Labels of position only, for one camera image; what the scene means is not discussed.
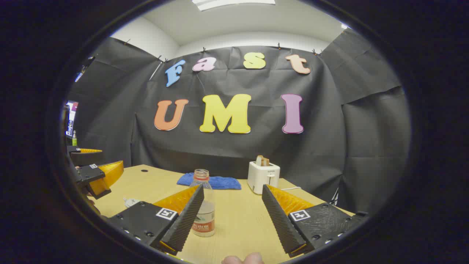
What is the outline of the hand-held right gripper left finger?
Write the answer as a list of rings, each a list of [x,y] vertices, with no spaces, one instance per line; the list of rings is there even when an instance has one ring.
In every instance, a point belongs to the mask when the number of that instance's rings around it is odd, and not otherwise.
[[[181,252],[204,201],[201,185],[155,203],[137,202],[108,223],[140,244],[176,255]]]

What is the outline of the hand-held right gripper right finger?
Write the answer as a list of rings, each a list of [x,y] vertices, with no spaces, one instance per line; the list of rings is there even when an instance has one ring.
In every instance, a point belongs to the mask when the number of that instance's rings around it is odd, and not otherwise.
[[[335,242],[368,218],[366,212],[351,216],[329,203],[313,205],[269,184],[263,185],[262,200],[290,257]]]

